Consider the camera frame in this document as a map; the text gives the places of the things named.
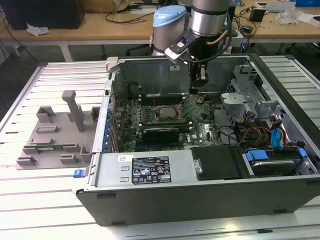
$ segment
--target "red wire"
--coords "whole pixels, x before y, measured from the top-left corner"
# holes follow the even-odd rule
[[[249,131],[250,130],[252,130],[252,129],[263,129],[263,130],[266,130],[267,132],[269,132],[270,134],[271,134],[271,131],[270,131],[270,129],[268,129],[268,128],[266,128],[266,127],[262,127],[262,126],[253,126],[253,127],[250,127],[245,133],[244,133],[244,135],[243,135],[243,137],[242,137],[242,139],[244,139],[245,138],[245,136],[249,133]]]

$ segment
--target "label sticker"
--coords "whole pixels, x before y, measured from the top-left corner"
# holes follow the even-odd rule
[[[133,155],[119,155],[118,162],[132,162]]]
[[[171,183],[168,156],[140,157],[131,160],[133,184]]]
[[[170,71],[180,71],[180,66],[170,66]]]

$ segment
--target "white paper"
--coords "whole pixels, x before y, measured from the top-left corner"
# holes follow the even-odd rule
[[[132,162],[133,155],[119,155],[118,162]]]
[[[28,28],[26,29],[26,31],[34,36],[39,36],[39,35],[43,35],[43,34],[49,34],[50,31],[47,27],[37,27],[37,26],[32,26],[28,23],[26,23]]]
[[[310,21],[310,19],[312,19],[315,16],[318,16],[318,15],[313,15],[313,14],[309,14],[309,13],[304,13],[303,12],[296,19],[298,21],[308,23]]]
[[[142,9],[138,9],[138,10],[132,10],[130,11],[131,14],[152,14],[156,12],[156,8],[142,8]]]

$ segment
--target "black plastic cover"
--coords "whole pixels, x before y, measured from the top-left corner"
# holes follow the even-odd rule
[[[243,148],[236,146],[204,146],[191,148],[193,159],[198,159],[202,173],[197,174],[199,181],[246,179]]]

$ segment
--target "black electronic device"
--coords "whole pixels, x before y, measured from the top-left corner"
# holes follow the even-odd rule
[[[265,13],[266,13],[266,9],[253,7],[249,18],[252,22],[260,23],[262,22],[262,19],[264,18]]]
[[[49,29],[78,29],[85,18],[82,0],[0,0],[14,30],[25,30],[27,23]]]

